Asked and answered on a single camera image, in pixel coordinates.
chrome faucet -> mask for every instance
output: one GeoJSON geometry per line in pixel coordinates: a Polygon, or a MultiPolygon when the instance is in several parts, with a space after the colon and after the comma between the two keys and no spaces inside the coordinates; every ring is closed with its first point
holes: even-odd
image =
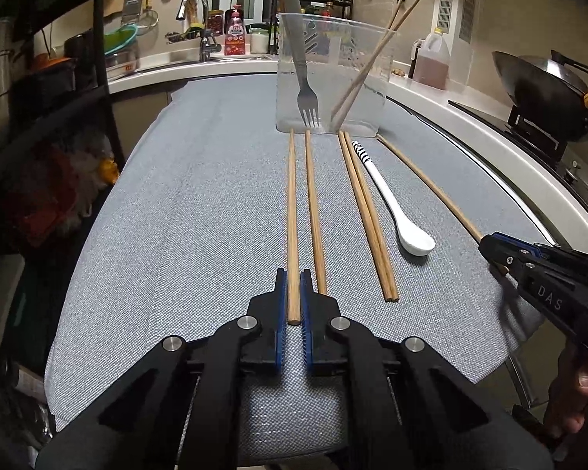
{"type": "MultiPolygon", "coordinates": [[[[177,12],[177,20],[185,21],[185,9],[188,0],[181,0],[179,12],[177,12]]],[[[217,44],[211,34],[211,30],[207,28],[209,19],[209,1],[200,0],[202,3],[202,24],[203,28],[201,31],[201,62],[208,62],[211,60],[211,53],[218,53],[222,49],[220,44],[217,44]]]]}

vent grille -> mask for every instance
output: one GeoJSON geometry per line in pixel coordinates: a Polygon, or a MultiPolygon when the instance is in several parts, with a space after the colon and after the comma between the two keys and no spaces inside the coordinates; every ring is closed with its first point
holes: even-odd
{"type": "Polygon", "coordinates": [[[437,28],[440,28],[444,33],[449,33],[451,26],[451,9],[453,8],[453,0],[440,0],[440,8],[437,13],[437,28]]]}
{"type": "Polygon", "coordinates": [[[461,11],[461,27],[459,28],[459,38],[470,43],[473,38],[473,25],[475,23],[475,9],[477,0],[464,0],[461,11]]]}

spoon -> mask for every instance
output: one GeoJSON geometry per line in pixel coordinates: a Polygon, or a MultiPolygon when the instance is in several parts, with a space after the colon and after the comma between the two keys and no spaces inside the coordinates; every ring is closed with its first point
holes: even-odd
{"type": "Polygon", "coordinates": [[[392,191],[390,191],[386,181],[364,150],[364,147],[357,141],[353,141],[353,147],[362,163],[364,163],[366,170],[370,173],[374,183],[377,185],[387,206],[390,208],[390,213],[392,213],[392,217],[394,218],[396,231],[399,234],[399,240],[403,248],[414,256],[427,256],[436,247],[436,243],[428,233],[411,222],[408,216],[401,210],[399,202],[394,197],[394,194],[392,194],[392,191]]]}

fork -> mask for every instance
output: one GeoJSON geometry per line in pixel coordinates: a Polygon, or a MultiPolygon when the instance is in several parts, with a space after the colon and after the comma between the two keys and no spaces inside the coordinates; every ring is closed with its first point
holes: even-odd
{"type": "Polygon", "coordinates": [[[318,116],[318,97],[307,81],[307,58],[305,56],[305,37],[303,33],[303,19],[300,16],[300,0],[285,0],[285,10],[288,13],[298,15],[289,15],[283,17],[285,30],[290,39],[292,48],[292,59],[298,78],[300,91],[296,102],[298,111],[306,127],[319,127],[320,118],[318,116]]]}

plastic jug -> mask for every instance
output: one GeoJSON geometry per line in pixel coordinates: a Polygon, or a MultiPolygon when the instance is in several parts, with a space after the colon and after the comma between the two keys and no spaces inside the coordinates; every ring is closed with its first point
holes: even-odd
{"type": "Polygon", "coordinates": [[[436,31],[427,36],[418,50],[414,81],[444,90],[449,74],[450,59],[451,55],[442,37],[442,30],[436,28],[436,31]]]}

